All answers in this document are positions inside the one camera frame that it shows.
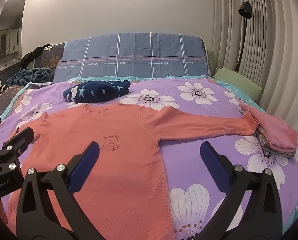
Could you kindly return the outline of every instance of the black lamp shade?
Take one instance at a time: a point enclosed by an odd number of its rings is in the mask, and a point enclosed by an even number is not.
[[[241,4],[239,14],[246,19],[252,18],[252,6],[248,1]]]

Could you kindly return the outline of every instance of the folded clothes stack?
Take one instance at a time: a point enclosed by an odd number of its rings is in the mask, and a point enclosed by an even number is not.
[[[255,131],[255,135],[258,138],[263,151],[267,151],[268,153],[283,156],[283,157],[286,157],[286,158],[292,158],[297,153],[296,151],[281,152],[281,151],[277,151],[277,150],[272,149],[270,147],[270,144],[269,144],[267,138],[265,137],[265,135],[263,133],[261,133],[258,129]]]
[[[252,117],[259,123],[255,134],[264,151],[286,158],[292,158],[296,154],[298,135],[295,129],[280,117],[261,112],[244,103],[239,106],[244,111],[250,110]]]

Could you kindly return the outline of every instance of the metal bolt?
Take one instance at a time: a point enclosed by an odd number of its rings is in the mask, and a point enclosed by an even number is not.
[[[243,167],[241,165],[234,166],[234,169],[239,172],[243,171]]]
[[[270,170],[270,169],[265,169],[264,172],[265,172],[265,174],[268,174],[268,175],[272,174],[272,170]]]
[[[15,163],[10,163],[10,165],[9,165],[9,169],[10,169],[11,171],[13,171],[14,169],[16,169],[16,164],[15,164]]]
[[[28,171],[27,171],[27,173],[28,173],[29,175],[33,174],[34,172],[35,172],[35,169],[34,169],[34,168],[30,168],[30,169],[28,169]]]
[[[59,164],[56,169],[57,171],[63,171],[65,168],[66,166],[64,164]]]

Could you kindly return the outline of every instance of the pillow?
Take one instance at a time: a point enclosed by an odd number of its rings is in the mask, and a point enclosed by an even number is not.
[[[208,67],[210,70],[210,75],[213,77],[215,74],[215,54],[212,49],[207,48],[207,57],[208,57]]]
[[[228,68],[219,69],[213,78],[216,80],[222,80],[240,88],[253,101],[255,101],[262,92],[262,88],[257,84]]]

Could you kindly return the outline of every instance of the wall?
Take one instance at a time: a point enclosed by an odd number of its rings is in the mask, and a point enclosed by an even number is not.
[[[17,57],[22,57],[22,26],[18,28],[18,55]]]
[[[26,0],[22,54],[48,43],[117,32],[200,36],[210,48],[214,4],[215,0]]]

